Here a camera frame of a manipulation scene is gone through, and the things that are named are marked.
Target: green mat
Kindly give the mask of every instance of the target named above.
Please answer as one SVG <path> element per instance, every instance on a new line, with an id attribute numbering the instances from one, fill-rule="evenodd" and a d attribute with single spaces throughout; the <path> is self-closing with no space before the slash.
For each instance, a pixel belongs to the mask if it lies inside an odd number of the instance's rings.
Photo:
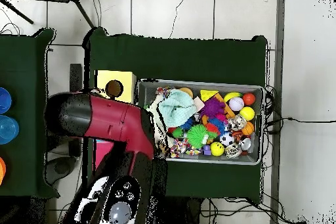
<path id="1" fill-rule="evenodd" d="M 95 70 L 130 71 L 138 78 L 260 85 L 265 80 L 266 39 L 251 41 L 154 39 L 133 35 L 108 36 L 90 31 L 84 46 Z M 169 162 L 167 195 L 222 198 L 250 197 L 259 202 L 261 166 Z"/>
<path id="2" fill-rule="evenodd" d="M 45 55 L 53 37 L 52 29 L 32 37 L 0 35 L 0 87 L 12 96 L 12 106 L 4 115 L 13 117 L 20 128 L 13 141 L 0 145 L 7 165 L 1 196 L 58 196 L 44 179 Z"/>

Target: blue cup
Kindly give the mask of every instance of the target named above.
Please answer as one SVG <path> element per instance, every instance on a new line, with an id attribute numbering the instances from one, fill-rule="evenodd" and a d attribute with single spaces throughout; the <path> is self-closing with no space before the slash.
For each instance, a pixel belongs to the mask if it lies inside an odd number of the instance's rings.
<path id="1" fill-rule="evenodd" d="M 11 142 L 18 136 L 18 122 L 13 118 L 0 115 L 0 145 Z"/>
<path id="2" fill-rule="evenodd" d="M 12 97 L 10 93 L 4 88 L 0 88 L 0 114 L 7 112 L 11 104 Z"/>

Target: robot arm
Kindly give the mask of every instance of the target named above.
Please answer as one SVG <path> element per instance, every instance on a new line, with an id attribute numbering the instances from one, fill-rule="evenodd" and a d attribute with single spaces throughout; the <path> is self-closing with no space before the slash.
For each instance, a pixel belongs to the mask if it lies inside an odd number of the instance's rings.
<path id="1" fill-rule="evenodd" d="M 155 149 L 149 113 L 92 93 L 59 93 L 49 99 L 45 121 L 55 134 L 115 143 L 88 189 L 76 195 L 66 221 L 146 224 Z"/>

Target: purple toy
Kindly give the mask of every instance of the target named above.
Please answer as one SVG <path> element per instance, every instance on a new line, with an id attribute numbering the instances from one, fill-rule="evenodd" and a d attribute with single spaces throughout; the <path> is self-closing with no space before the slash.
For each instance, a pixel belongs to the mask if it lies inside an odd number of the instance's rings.
<path id="1" fill-rule="evenodd" d="M 204 153 L 205 156 L 210 156 L 211 155 L 210 145 L 204 145 L 203 146 L 203 153 Z"/>
<path id="2" fill-rule="evenodd" d="M 224 114 L 225 103 L 220 102 L 215 97 L 211 97 L 204 102 L 204 107 L 201 109 L 201 117 L 206 115 L 211 118 L 215 118 L 217 114 Z"/>

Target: gray plastic bin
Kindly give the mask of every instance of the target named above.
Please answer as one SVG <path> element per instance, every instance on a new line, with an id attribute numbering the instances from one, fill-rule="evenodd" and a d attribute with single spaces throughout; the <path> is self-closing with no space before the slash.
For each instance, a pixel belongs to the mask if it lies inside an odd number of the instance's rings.
<path id="1" fill-rule="evenodd" d="M 255 126 L 255 132 L 251 136 L 252 146 L 248 151 L 247 156 L 238 156 L 237 158 L 227 158 L 226 156 L 189 156 L 181 155 L 179 158 L 168 158 L 168 161 L 174 162 L 203 162 L 216 164 L 239 164 L 239 165 L 257 165 L 263 155 L 263 133 L 264 133 L 264 110 L 265 110 L 265 95 L 266 92 L 261 86 L 250 85 L 235 85 L 223 83 L 204 83 L 204 82 L 185 82 L 185 81 L 168 81 L 168 80 L 149 80 L 142 79 L 137 83 L 137 104 L 143 107 L 149 104 L 156 97 L 156 89 L 158 87 L 188 87 L 192 90 L 194 97 L 200 98 L 200 90 L 216 90 L 224 98 L 229 92 L 253 93 L 256 101 L 251 105 L 255 111 L 255 117 L 250 121 Z"/>

